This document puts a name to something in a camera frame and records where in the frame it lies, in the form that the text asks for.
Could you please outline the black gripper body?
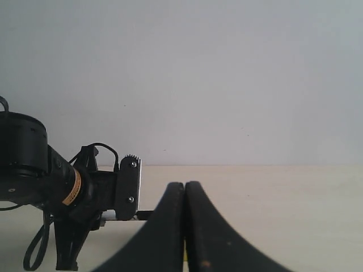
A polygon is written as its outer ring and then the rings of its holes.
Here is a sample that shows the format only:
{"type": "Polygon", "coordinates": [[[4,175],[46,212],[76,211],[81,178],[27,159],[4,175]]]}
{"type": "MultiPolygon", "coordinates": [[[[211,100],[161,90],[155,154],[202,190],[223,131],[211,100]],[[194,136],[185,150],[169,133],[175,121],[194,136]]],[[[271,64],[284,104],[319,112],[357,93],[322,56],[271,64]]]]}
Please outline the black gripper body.
{"type": "Polygon", "coordinates": [[[43,222],[71,220],[84,223],[97,212],[96,181],[90,176],[97,168],[96,146],[82,146],[69,161],[51,146],[42,147],[43,222]]]}

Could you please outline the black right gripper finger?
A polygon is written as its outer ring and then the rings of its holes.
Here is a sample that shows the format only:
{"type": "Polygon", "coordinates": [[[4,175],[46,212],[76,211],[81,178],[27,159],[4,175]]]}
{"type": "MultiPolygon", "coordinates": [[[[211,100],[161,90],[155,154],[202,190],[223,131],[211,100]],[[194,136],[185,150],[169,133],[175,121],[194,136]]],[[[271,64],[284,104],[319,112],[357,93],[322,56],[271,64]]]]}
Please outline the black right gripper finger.
{"type": "Polygon", "coordinates": [[[55,221],[56,270],[78,270],[77,258],[89,231],[88,224],[68,219],[55,221]]]}

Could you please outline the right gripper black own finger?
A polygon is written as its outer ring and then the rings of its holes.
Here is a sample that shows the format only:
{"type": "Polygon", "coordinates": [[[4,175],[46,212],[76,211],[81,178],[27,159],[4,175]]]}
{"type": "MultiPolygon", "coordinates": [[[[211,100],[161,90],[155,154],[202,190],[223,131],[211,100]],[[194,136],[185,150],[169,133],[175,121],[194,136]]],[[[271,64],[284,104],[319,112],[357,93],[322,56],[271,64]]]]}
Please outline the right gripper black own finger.
{"type": "Polygon", "coordinates": [[[185,185],[184,212],[189,271],[289,271],[237,233],[197,181],[185,185]]]}
{"type": "Polygon", "coordinates": [[[184,185],[171,182],[141,229],[95,271],[182,271],[184,185]]]}

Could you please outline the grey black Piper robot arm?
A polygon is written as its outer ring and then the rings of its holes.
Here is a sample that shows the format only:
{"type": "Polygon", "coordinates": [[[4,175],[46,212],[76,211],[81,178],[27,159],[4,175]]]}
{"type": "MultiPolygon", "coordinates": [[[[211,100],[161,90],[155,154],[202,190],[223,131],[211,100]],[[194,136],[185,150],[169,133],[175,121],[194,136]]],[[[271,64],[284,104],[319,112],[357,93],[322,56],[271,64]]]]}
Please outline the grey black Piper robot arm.
{"type": "Polygon", "coordinates": [[[241,237],[214,207],[201,184],[172,182],[158,206],[138,208],[140,158],[116,158],[100,171],[98,144],[83,146],[65,160],[49,144],[45,126],[25,114],[1,113],[1,200],[13,208],[31,205],[43,225],[23,260],[35,271],[54,228],[60,271],[77,271],[77,257],[91,231],[110,219],[142,220],[143,227],[99,271],[284,271],[285,268],[241,237]],[[111,217],[106,212],[114,211],[111,217]]]}

